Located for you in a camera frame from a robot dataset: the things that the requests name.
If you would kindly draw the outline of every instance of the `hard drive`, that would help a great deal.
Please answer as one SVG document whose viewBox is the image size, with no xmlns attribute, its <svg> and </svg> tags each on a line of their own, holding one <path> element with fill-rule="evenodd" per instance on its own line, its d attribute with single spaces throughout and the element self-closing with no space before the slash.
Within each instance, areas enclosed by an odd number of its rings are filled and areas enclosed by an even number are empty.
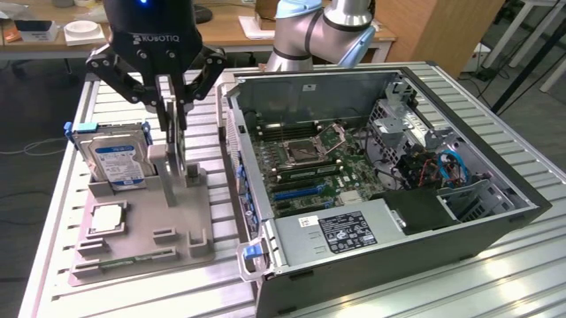
<svg viewBox="0 0 566 318">
<path fill-rule="evenodd" d="M 107 181 L 115 191 L 145 187 L 145 177 L 156 175 L 148 161 L 148 145 L 152 143 L 148 123 L 79 124 L 71 140 L 94 182 Z"/>
</svg>

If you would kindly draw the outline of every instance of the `blue hard drive label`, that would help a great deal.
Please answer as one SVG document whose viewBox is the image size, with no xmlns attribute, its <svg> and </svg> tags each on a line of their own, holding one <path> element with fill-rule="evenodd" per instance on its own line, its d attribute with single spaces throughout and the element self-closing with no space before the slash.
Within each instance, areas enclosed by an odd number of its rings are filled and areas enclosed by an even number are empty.
<svg viewBox="0 0 566 318">
<path fill-rule="evenodd" d="M 134 161 L 134 147 L 97 148 L 94 152 L 107 181 L 115 186 L 134 188 L 144 180 L 141 165 Z"/>
</svg>

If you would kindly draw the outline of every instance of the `motherboard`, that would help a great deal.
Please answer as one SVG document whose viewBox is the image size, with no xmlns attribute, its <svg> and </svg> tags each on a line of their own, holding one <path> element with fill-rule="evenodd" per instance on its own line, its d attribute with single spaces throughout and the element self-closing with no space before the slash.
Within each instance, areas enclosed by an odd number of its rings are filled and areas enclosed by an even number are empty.
<svg viewBox="0 0 566 318">
<path fill-rule="evenodd" d="M 276 217 L 364 202 L 385 191 L 362 143 L 360 129 L 341 123 L 257 127 L 252 145 Z"/>
</svg>

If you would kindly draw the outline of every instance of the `white bowl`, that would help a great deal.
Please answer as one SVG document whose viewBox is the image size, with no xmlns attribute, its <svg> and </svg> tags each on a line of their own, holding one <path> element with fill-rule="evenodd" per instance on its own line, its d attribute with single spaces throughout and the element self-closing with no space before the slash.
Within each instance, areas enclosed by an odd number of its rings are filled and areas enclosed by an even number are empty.
<svg viewBox="0 0 566 318">
<path fill-rule="evenodd" d="M 74 21 L 63 26 L 63 30 L 75 37 L 94 36 L 98 33 L 98 24 L 91 21 Z"/>
</svg>

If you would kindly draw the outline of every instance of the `gray robot arm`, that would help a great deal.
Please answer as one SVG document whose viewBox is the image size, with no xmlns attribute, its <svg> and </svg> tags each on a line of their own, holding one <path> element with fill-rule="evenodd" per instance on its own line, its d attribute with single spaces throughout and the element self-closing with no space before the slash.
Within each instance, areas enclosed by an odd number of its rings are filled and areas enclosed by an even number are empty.
<svg viewBox="0 0 566 318">
<path fill-rule="evenodd" d="M 352 68 L 374 35 L 373 0 L 280 0 L 266 72 L 312 69 L 312 56 Z"/>
</svg>

